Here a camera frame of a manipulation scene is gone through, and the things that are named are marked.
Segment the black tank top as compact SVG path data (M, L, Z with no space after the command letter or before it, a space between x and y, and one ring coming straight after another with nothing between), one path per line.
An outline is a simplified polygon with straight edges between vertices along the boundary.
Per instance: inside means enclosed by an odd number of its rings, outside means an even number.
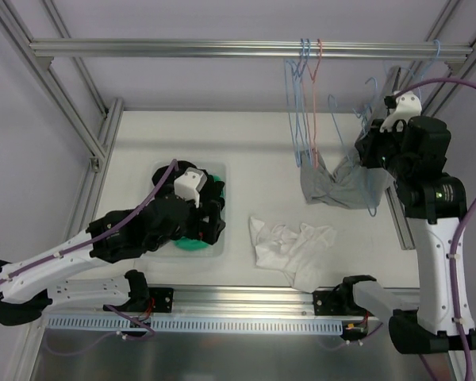
M167 176L165 181L161 183L161 178L163 177L164 173L167 171L168 165L164 167L159 167L155 170L155 173L152 176L152 184L154 188L157 189L154 199L161 199L161 198L174 196L175 198L184 201L182 198L175 195L174 181L176 178L181 176L188 167L195 167L197 169L204 171L206 174L209 174L207 170L198 168L195 164L191 163L190 161L180 160L174 166L174 168L172 169L170 174Z

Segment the green tank top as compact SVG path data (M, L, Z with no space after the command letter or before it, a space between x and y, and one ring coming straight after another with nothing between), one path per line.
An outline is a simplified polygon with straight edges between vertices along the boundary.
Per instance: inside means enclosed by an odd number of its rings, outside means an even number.
M199 191L195 217L187 227L186 234L174 245L184 251L195 252L217 243L225 228L221 212L225 207L225 182L218 176L206 175L205 184Z

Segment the pink wire hanger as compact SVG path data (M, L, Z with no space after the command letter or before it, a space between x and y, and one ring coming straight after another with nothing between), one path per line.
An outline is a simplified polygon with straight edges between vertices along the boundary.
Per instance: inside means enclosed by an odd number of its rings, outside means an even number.
M318 167L318 148L317 148L317 74L321 65L323 55L323 42L321 39L317 39L317 63L314 68L307 65L309 71L309 77L311 81L311 95L312 95L312 135L310 141L311 153L313 154L313 168Z

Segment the white tank top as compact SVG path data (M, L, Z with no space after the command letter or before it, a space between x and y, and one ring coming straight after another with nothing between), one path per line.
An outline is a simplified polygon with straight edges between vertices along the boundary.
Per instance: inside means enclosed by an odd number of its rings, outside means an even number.
M269 227L250 217L249 233L256 267L281 272L293 289L305 293L323 285L325 257L336 239L333 227L301 223L295 232L286 225Z

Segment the blue wire hanger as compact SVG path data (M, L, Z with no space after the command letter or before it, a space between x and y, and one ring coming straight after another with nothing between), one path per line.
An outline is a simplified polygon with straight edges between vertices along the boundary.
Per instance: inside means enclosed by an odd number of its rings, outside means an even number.
M298 51L297 59L285 59L283 61L286 112L287 112L288 124L290 129L291 143L294 150L294 160L297 167L301 166L301 154L304 151L303 151L303 145L301 144L301 141L297 140L297 142L295 142L295 138L294 138L296 125L295 125L294 92L293 92L293 86L292 86L292 70L293 70L293 66L298 62L300 53L301 53L301 41L300 41L300 49Z
M306 109L304 74L311 54L311 47L310 39L301 39L301 53L298 62L293 66L292 70L296 125L294 138L295 142L298 142L298 140L301 141L301 144L303 145L303 151L310 164L313 162L313 154L310 145L310 131Z

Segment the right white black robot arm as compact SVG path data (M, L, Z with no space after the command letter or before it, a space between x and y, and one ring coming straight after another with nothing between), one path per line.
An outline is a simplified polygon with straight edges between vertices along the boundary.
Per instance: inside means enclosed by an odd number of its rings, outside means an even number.
M402 354L476 350L476 327L467 306L463 239L455 237L468 214L463 183L444 172L451 132L433 117L373 121L355 147L360 163L394 179L416 249L420 303L404 303L369 275L347 277L338 296L350 315L364 309L387 324Z

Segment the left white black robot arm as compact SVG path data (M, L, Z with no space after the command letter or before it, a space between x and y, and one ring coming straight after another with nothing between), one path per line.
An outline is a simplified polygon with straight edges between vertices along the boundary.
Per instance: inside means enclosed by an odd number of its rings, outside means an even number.
M0 325L35 321L56 302L49 290L86 270L136 259L182 238L216 244L225 228L224 207L220 195L196 202L165 194L134 210L111 211L28 260L0 260Z

